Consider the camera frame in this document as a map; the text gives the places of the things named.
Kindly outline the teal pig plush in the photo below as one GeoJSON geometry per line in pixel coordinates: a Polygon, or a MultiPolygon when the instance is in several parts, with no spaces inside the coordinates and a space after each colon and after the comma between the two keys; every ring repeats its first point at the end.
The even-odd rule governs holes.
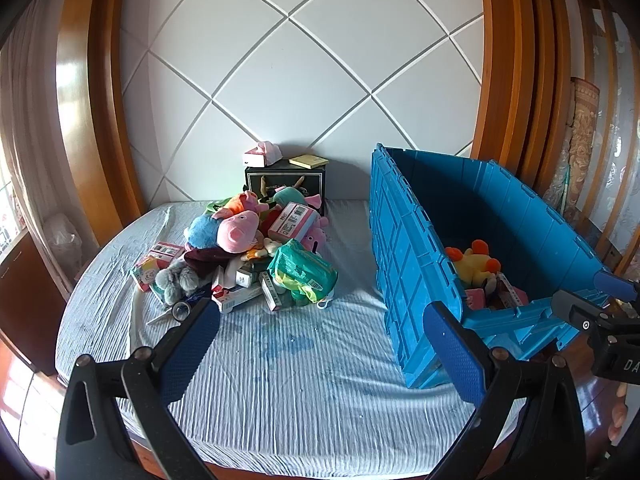
{"type": "Polygon", "coordinates": [[[322,205],[322,198],[319,194],[306,196],[300,192],[298,188],[294,188],[294,186],[281,186],[277,188],[272,196],[272,201],[281,208],[284,208],[289,203],[294,203],[311,206],[319,210],[322,205]]]}

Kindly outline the blue plastic storage crate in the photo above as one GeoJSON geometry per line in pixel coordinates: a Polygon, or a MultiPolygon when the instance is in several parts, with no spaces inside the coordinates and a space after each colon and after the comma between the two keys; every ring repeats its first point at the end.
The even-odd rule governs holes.
{"type": "Polygon", "coordinates": [[[432,302],[489,347],[527,360],[577,336],[552,312],[553,294],[601,307],[627,293],[554,209],[495,162],[379,145],[369,224],[386,332],[411,388],[448,379],[425,335],[432,302]]]}

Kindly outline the white blue medicine box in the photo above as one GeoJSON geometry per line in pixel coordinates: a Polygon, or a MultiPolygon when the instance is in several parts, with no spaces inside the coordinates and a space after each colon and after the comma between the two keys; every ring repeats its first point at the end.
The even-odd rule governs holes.
{"type": "Polygon", "coordinates": [[[212,287],[212,300],[222,314],[230,313],[234,308],[262,296],[262,286],[258,283],[250,287],[236,285],[232,289],[225,289],[221,285],[212,287]]]}

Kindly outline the pink white carton box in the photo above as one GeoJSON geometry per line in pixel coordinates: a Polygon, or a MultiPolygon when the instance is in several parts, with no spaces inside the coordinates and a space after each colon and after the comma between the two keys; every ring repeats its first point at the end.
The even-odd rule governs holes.
{"type": "Polygon", "coordinates": [[[311,206],[288,203],[268,229],[268,237],[281,243],[301,242],[319,218],[320,214],[311,206]]]}

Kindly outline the maroon cloth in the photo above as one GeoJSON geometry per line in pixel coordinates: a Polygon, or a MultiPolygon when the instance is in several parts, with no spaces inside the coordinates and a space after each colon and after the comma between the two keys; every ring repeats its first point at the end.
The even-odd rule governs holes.
{"type": "Polygon", "coordinates": [[[190,266],[200,278],[205,278],[207,275],[212,274],[218,266],[225,269],[233,258],[235,258],[235,255],[226,252],[220,247],[192,248],[184,253],[186,265],[190,266]]]}

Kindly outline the yellow sticky note pad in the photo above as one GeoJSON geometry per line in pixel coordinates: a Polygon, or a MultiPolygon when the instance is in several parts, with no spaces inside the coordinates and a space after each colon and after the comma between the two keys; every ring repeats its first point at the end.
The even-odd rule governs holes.
{"type": "Polygon", "coordinates": [[[295,157],[291,157],[288,162],[291,165],[304,169],[316,169],[326,166],[330,161],[321,156],[313,154],[303,154],[295,157]]]}

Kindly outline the grey elephant plush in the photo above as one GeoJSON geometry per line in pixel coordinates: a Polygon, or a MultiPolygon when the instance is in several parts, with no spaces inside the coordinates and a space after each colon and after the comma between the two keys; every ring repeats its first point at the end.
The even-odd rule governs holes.
{"type": "Polygon", "coordinates": [[[159,270],[151,284],[154,295],[168,307],[191,296],[204,285],[204,280],[198,276],[184,260],[174,260],[167,268],[159,270]]]}

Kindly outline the pink tissue box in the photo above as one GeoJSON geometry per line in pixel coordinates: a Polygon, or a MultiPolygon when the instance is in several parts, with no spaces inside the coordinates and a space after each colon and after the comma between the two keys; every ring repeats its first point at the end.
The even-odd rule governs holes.
{"type": "Polygon", "coordinates": [[[258,142],[254,148],[243,154],[243,162],[247,167],[269,167],[282,159],[282,152],[277,144],[270,141],[258,142]]]}

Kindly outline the brown tape roll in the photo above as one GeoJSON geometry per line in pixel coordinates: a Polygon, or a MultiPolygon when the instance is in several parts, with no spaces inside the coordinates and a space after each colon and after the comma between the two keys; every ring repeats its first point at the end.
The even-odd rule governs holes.
{"type": "Polygon", "coordinates": [[[191,306],[185,301],[178,301],[171,307],[170,313],[175,321],[182,323],[189,317],[191,306]]]}

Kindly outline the red label carton box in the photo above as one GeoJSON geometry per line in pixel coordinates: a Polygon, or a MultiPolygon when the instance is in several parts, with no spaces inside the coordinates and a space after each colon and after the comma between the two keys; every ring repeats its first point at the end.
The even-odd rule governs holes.
{"type": "Polygon", "coordinates": [[[171,263],[184,253],[184,247],[166,242],[157,242],[149,250],[149,256],[160,261],[171,263]]]}

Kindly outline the blue pink pig plush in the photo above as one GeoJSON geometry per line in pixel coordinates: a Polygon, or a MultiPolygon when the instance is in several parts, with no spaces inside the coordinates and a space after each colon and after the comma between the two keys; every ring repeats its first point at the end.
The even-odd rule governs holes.
{"type": "Polygon", "coordinates": [[[186,242],[194,249],[220,248],[240,254],[258,243],[258,226],[259,217],[254,211],[241,211],[229,218],[201,214],[186,229],[186,242]]]}

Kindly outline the pink Kotex pad pack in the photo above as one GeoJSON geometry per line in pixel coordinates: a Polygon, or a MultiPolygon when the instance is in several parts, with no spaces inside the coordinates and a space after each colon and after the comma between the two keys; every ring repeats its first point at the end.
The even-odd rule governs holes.
{"type": "Polygon", "coordinates": [[[155,282],[157,273],[168,268],[171,261],[172,258],[166,255],[149,254],[143,256],[130,271],[138,289],[142,290],[142,292],[148,292],[155,282]]]}

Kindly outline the black cabinet box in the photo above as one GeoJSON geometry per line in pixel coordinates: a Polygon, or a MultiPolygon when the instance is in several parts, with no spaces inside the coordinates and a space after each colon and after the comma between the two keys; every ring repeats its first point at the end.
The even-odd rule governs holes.
{"type": "Polygon", "coordinates": [[[297,188],[305,197],[319,195],[321,204],[318,208],[324,214],[326,200],[326,167],[304,168],[281,159],[271,166],[246,167],[244,169],[245,185],[261,200],[271,200],[278,188],[297,188]]]}

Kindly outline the orange dress pig plush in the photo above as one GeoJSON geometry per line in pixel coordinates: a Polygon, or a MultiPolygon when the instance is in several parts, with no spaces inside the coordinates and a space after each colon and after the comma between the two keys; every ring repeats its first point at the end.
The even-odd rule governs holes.
{"type": "Polygon", "coordinates": [[[231,197],[224,206],[212,214],[212,217],[214,219],[227,219],[243,211],[253,211],[260,216],[268,209],[269,205],[261,202],[253,191],[245,190],[231,197]]]}

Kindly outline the yellow duck plush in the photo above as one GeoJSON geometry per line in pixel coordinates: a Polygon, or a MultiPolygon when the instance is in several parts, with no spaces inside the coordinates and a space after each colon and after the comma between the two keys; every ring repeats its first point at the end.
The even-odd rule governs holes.
{"type": "Polygon", "coordinates": [[[488,294],[495,290],[501,263],[489,255],[484,240],[473,240],[465,252],[455,247],[446,247],[445,252],[465,288],[481,288],[488,294]]]}

